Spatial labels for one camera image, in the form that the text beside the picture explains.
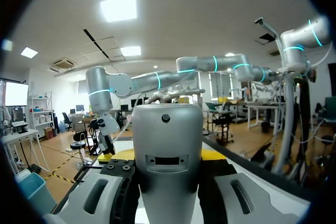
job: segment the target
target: black knob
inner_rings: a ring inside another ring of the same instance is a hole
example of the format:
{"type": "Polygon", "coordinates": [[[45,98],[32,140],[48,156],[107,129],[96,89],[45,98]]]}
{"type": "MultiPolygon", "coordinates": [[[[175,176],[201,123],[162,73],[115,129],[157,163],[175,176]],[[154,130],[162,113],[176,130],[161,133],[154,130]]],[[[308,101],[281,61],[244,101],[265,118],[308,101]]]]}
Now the black knob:
{"type": "Polygon", "coordinates": [[[164,115],[161,117],[161,119],[162,119],[162,122],[164,122],[164,123],[167,123],[167,122],[170,121],[170,117],[169,117],[168,114],[164,114],[164,115]]]}

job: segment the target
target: fluorescent light panel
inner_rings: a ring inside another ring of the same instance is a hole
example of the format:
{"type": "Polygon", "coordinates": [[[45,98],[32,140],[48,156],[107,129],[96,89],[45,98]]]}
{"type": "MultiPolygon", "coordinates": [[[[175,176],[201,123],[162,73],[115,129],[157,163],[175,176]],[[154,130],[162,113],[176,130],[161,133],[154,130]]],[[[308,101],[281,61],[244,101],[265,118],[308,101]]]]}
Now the fluorescent light panel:
{"type": "Polygon", "coordinates": [[[13,42],[8,39],[4,39],[2,41],[1,48],[2,50],[11,51],[13,48],[13,42]]]}
{"type": "Polygon", "coordinates": [[[141,48],[139,46],[135,47],[122,47],[120,48],[122,55],[124,56],[138,56],[141,55],[141,48]]]}
{"type": "Polygon", "coordinates": [[[107,22],[136,18],[135,0],[106,0],[100,2],[100,7],[107,22]]]}
{"type": "Polygon", "coordinates": [[[38,52],[37,51],[35,51],[35,50],[32,50],[32,49],[30,49],[29,47],[26,47],[25,49],[23,49],[23,51],[22,51],[22,53],[21,53],[21,55],[23,55],[23,56],[26,56],[26,57],[28,57],[28,58],[32,58],[32,57],[34,57],[35,55],[37,55],[38,54],[38,52]]]}

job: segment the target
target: yellow-black tape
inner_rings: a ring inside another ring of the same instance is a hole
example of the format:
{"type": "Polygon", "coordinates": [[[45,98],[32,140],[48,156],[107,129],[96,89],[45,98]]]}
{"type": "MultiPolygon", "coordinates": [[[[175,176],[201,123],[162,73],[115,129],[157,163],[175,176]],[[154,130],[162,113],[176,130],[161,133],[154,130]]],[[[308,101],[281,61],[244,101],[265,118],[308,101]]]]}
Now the yellow-black tape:
{"type": "Polygon", "coordinates": [[[53,170],[44,180],[47,180],[49,177],[51,177],[52,175],[55,175],[54,172],[57,171],[58,169],[60,169],[62,166],[64,166],[71,158],[73,158],[76,154],[78,154],[79,152],[74,153],[71,157],[69,157],[63,164],[61,164],[60,166],[58,166],[55,170],[53,170]]]}
{"type": "Polygon", "coordinates": [[[52,174],[50,173],[44,180],[47,180],[48,178],[50,178],[52,176],[52,174]]]}
{"type": "Polygon", "coordinates": [[[68,178],[64,178],[64,177],[62,177],[62,176],[59,176],[59,175],[57,175],[57,174],[55,174],[55,173],[53,173],[53,175],[54,175],[55,177],[58,177],[58,178],[60,178],[60,179],[63,179],[63,180],[65,180],[65,181],[67,181],[67,182],[70,182],[70,183],[72,183],[72,184],[74,184],[74,183],[75,183],[73,180],[71,180],[71,179],[68,179],[68,178]]]}

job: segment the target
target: ceiling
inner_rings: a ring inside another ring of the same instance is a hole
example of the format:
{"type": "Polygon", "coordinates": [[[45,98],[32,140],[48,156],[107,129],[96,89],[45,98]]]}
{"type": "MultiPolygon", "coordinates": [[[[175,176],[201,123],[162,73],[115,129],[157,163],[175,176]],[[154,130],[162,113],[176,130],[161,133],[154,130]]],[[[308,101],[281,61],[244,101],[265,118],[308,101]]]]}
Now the ceiling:
{"type": "Polygon", "coordinates": [[[279,59],[267,54],[276,49],[275,42],[263,46],[254,41],[266,33],[254,20],[262,16],[281,33],[317,14],[309,0],[136,0],[136,19],[108,23],[101,1],[33,0],[9,38],[13,50],[7,52],[5,67],[49,70],[53,61],[67,57],[82,70],[60,78],[77,81],[92,65],[136,75],[154,71],[153,65],[174,71],[178,57],[228,52],[246,54],[262,66],[279,59]],[[142,55],[123,57],[119,48],[127,46],[141,46],[142,55]],[[21,56],[25,47],[38,54],[21,56]]]}

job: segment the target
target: blue bin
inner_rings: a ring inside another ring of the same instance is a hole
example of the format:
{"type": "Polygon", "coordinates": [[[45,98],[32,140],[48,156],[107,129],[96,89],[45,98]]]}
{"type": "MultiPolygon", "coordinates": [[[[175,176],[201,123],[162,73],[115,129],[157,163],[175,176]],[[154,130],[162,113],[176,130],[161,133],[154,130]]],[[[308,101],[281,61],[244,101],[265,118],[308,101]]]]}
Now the blue bin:
{"type": "Polygon", "coordinates": [[[19,183],[22,193],[40,214],[49,214],[56,206],[56,201],[46,187],[46,182],[38,174],[31,173],[19,183]]]}

